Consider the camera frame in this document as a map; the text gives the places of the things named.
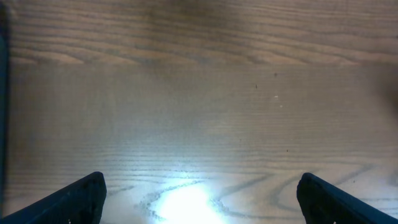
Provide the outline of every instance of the black plastic part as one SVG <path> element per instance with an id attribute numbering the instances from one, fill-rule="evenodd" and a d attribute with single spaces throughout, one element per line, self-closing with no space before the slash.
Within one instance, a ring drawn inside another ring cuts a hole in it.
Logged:
<path id="1" fill-rule="evenodd" d="M 106 197 L 104 176 L 94 172 L 9 215 L 1 224 L 99 224 Z"/>
<path id="2" fill-rule="evenodd" d="M 297 200 L 307 224 L 398 224 L 397 219 L 310 173 L 298 183 Z"/>

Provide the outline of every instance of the wood grain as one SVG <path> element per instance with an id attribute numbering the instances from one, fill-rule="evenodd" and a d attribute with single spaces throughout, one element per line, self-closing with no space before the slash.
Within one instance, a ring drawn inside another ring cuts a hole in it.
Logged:
<path id="1" fill-rule="evenodd" d="M 313 172 L 398 217 L 397 67 L 24 65 L 6 214 L 104 173 L 102 223 L 304 223 Z"/>
<path id="2" fill-rule="evenodd" d="M 15 63 L 398 62 L 395 0 L 12 0 Z"/>

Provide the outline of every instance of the wooden table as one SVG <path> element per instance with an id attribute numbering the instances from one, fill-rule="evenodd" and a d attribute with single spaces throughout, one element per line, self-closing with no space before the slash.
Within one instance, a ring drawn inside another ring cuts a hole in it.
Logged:
<path id="1" fill-rule="evenodd" d="M 304 223 L 304 172 L 398 217 L 395 1 L 7 4 L 5 215 L 98 170 L 102 224 Z"/>

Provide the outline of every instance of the wooden surface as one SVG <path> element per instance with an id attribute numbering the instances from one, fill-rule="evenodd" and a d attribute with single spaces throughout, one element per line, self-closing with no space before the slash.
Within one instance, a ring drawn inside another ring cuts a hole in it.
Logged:
<path id="1" fill-rule="evenodd" d="M 398 62 L 396 0 L 8 0 L 15 63 Z"/>
<path id="2" fill-rule="evenodd" d="M 6 214 L 100 170 L 102 223 L 304 223 L 304 172 L 398 217 L 396 67 L 15 66 Z"/>

